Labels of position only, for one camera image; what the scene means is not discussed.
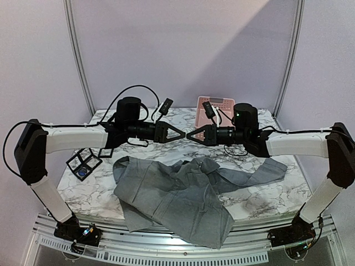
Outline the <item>round blue badge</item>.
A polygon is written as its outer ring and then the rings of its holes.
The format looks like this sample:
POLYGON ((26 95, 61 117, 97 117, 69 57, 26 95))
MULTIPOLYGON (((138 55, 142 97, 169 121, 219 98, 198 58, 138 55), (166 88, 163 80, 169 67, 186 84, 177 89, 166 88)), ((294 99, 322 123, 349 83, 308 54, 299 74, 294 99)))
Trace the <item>round blue badge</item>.
POLYGON ((87 170, 86 170, 85 168, 80 169, 80 170, 78 171, 78 175, 79 175, 80 177, 84 177, 86 174, 87 174, 87 170))

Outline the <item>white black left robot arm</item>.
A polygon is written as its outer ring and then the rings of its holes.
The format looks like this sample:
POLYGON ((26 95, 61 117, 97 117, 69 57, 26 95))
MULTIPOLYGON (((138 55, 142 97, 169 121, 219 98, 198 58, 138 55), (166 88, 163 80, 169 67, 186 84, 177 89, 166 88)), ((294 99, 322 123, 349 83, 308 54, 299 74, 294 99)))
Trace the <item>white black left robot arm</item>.
POLYGON ((71 241, 73 249, 77 244, 98 247, 103 232, 94 224, 80 225, 57 190, 58 178, 49 177, 47 156, 86 148, 112 150, 130 138, 165 144, 185 137, 183 131, 167 122, 141 119, 141 108, 141 100, 131 96, 118 101, 109 119, 95 124, 50 125, 37 119, 23 122, 25 127, 14 148, 19 176, 56 221, 54 236, 71 241))

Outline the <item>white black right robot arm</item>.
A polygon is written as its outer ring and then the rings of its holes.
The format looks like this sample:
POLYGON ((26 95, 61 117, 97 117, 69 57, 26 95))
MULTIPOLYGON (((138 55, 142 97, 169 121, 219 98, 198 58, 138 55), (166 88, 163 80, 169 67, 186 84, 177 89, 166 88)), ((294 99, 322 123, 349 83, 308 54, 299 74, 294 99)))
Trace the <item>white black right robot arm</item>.
POLYGON ((346 188, 354 183, 354 140, 341 122, 331 127, 281 131, 269 125, 261 128, 257 109, 248 103, 233 107, 231 126, 218 122, 202 126, 186 135, 204 146, 242 145, 255 157, 313 156, 328 160, 325 179, 301 206, 289 226, 272 229, 272 247, 284 246, 288 252, 309 251, 323 231, 322 213, 346 188))

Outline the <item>round green orange badge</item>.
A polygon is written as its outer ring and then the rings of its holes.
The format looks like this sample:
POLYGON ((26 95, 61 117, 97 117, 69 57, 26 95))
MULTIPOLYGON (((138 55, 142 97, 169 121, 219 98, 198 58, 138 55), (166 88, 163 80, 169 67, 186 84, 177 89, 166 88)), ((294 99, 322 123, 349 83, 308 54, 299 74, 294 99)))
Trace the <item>round green orange badge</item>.
POLYGON ((183 132, 185 133, 185 137, 187 137, 188 133, 192 132, 192 129, 191 128, 183 128, 183 132))

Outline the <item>grey button-up shirt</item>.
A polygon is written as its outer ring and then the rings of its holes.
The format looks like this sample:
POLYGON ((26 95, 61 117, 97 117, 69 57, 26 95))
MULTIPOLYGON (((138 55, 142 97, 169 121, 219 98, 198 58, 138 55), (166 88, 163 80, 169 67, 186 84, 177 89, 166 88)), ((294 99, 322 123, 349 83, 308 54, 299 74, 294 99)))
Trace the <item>grey button-up shirt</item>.
POLYGON ((271 158, 248 173, 222 168, 207 157, 167 166, 126 156, 113 165, 114 195, 130 232, 157 223, 188 243, 219 249, 234 219, 218 196, 281 181, 286 170, 286 165, 271 158))

